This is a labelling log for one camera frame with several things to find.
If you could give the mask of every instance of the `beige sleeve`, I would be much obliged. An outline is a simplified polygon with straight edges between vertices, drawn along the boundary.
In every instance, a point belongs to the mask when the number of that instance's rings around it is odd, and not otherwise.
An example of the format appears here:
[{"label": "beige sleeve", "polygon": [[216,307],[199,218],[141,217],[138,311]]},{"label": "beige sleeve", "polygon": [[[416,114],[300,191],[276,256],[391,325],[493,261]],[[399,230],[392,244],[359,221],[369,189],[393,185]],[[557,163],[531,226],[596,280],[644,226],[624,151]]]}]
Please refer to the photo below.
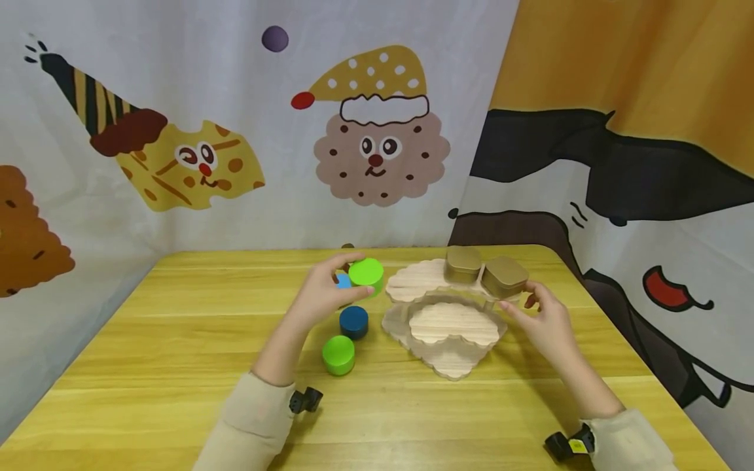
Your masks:
[{"label": "beige sleeve", "polygon": [[296,386],[276,387],[251,373],[236,385],[194,471],[263,471],[285,445]]},{"label": "beige sleeve", "polygon": [[584,423],[594,434],[596,471],[678,471],[673,453],[636,409]]}]

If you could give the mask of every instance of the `dark blue cylinder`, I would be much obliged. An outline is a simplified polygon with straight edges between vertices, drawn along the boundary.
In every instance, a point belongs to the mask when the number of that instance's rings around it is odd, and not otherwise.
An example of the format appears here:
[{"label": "dark blue cylinder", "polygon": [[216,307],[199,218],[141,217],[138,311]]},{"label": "dark blue cylinder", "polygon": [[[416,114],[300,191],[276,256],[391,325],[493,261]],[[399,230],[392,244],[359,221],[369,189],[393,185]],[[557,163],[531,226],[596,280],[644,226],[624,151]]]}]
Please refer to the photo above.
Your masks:
[{"label": "dark blue cylinder", "polygon": [[351,340],[359,340],[369,331],[369,314],[359,306],[348,306],[340,313],[340,332]]}]

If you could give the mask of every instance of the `gold metal container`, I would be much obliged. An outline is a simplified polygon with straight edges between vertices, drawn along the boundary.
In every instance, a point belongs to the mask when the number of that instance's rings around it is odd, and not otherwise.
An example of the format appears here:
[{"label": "gold metal container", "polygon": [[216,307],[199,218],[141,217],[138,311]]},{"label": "gold metal container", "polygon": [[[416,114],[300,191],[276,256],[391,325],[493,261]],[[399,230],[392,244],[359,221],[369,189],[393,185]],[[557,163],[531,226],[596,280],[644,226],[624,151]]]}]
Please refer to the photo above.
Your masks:
[{"label": "gold metal container", "polygon": [[497,257],[484,265],[482,287],[498,299],[506,299],[523,291],[529,272],[508,257]]},{"label": "gold metal container", "polygon": [[482,270],[482,257],[473,247],[451,246],[445,255],[445,281],[472,284]]}]

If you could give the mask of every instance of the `right hand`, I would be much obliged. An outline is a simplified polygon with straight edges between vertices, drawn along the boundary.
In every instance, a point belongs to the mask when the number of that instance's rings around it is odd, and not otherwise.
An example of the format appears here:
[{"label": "right hand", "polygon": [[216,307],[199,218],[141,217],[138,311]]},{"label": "right hand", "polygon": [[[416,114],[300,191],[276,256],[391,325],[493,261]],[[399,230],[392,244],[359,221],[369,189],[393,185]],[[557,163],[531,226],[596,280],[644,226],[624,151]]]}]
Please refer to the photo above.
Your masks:
[{"label": "right hand", "polygon": [[530,309],[539,303],[539,314],[529,316],[508,301],[500,307],[521,326],[539,353],[553,366],[578,356],[579,349],[571,327],[568,308],[542,283],[527,281],[525,292],[531,293],[524,307]]}]

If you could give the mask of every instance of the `cartoon eye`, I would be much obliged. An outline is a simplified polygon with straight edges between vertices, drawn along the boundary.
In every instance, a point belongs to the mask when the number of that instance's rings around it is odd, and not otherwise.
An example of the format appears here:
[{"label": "cartoon eye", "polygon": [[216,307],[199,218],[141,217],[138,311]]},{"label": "cartoon eye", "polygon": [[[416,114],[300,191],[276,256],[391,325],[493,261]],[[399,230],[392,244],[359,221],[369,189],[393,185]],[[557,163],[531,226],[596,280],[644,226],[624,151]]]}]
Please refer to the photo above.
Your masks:
[{"label": "cartoon eye", "polygon": [[403,150],[403,145],[397,137],[388,136],[379,143],[379,148],[382,157],[391,159],[400,155],[400,151]]},{"label": "cartoon eye", "polygon": [[208,142],[199,142],[196,149],[199,151],[202,160],[210,166],[210,169],[215,170],[217,168],[217,156],[212,145]]},{"label": "cartoon eye", "polygon": [[190,145],[179,145],[176,147],[175,158],[179,164],[192,170],[196,170],[196,166],[199,163],[196,151]]},{"label": "cartoon eye", "polygon": [[361,139],[361,155],[368,158],[375,151],[375,140],[369,136],[364,136]]}]

